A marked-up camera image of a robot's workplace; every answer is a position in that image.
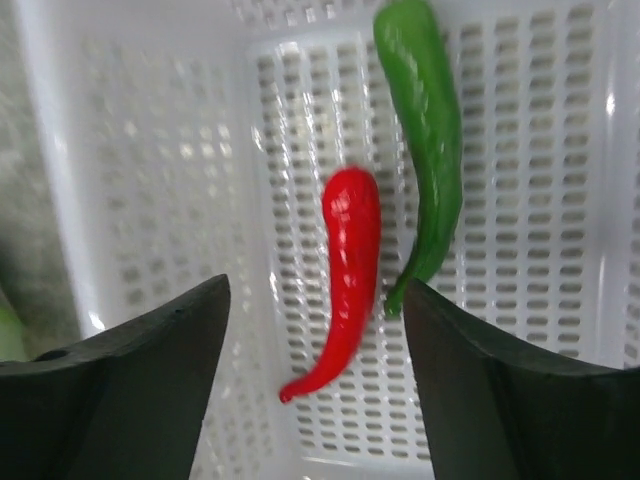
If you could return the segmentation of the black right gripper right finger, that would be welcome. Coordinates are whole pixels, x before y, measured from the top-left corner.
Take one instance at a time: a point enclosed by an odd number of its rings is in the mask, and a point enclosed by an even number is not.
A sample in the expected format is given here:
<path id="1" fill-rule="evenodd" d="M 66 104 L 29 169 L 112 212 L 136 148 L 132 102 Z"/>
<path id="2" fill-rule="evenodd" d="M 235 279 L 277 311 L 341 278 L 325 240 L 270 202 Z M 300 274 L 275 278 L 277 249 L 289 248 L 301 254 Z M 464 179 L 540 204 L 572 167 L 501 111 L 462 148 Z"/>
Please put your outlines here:
<path id="1" fill-rule="evenodd" d="M 569 358 L 420 281 L 404 325 L 438 479 L 635 479 L 639 371 Z"/>

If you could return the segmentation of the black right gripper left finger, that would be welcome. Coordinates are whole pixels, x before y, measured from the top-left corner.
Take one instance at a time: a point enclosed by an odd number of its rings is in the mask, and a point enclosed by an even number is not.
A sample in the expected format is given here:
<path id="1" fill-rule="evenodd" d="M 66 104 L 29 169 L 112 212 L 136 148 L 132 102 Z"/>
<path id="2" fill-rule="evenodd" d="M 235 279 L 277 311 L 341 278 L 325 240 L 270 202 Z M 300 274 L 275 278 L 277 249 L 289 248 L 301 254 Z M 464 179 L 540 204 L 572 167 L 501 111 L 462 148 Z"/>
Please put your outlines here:
<path id="1" fill-rule="evenodd" d="M 186 479 L 222 351 L 217 275 L 121 325 L 1 366 L 5 479 Z"/>

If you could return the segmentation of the green cabbage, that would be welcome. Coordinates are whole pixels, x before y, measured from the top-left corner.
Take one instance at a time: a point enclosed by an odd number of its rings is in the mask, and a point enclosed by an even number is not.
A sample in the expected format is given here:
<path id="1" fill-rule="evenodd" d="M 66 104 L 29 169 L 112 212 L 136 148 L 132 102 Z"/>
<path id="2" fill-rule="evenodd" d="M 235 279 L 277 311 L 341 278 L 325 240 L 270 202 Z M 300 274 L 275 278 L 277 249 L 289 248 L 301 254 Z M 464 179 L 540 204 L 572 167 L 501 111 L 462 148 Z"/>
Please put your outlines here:
<path id="1" fill-rule="evenodd" d="M 6 302 L 1 303 L 0 315 L 1 360 L 27 361 L 28 356 L 24 347 L 23 329 L 20 320 Z"/>

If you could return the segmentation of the red chili pepper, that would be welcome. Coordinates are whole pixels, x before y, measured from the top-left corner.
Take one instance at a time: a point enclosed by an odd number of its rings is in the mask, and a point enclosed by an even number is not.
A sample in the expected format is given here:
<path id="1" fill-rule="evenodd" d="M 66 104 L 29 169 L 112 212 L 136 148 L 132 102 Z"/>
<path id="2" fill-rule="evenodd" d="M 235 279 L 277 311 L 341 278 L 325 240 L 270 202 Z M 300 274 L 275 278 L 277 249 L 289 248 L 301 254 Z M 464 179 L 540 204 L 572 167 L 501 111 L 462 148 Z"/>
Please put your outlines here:
<path id="1" fill-rule="evenodd" d="M 284 385 L 286 404 L 337 379 L 361 344 L 376 302 L 381 249 L 381 204 L 373 175 L 356 166 L 336 171 L 322 196 L 327 232 L 331 319 L 322 352 L 311 370 Z"/>

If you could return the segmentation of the green chili pepper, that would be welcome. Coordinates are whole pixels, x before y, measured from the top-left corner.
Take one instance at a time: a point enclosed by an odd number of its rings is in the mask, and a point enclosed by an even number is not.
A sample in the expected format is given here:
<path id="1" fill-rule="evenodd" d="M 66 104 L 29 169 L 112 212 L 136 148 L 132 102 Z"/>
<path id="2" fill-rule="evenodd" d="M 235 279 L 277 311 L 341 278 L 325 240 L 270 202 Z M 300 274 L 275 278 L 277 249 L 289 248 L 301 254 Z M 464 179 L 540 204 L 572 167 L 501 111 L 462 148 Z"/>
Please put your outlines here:
<path id="1" fill-rule="evenodd" d="M 393 1 L 376 14 L 374 41 L 416 175 L 419 204 L 409 258 L 384 302 L 397 316 L 413 278 L 428 282 L 449 251 L 462 207 L 462 121 L 436 13 Z"/>

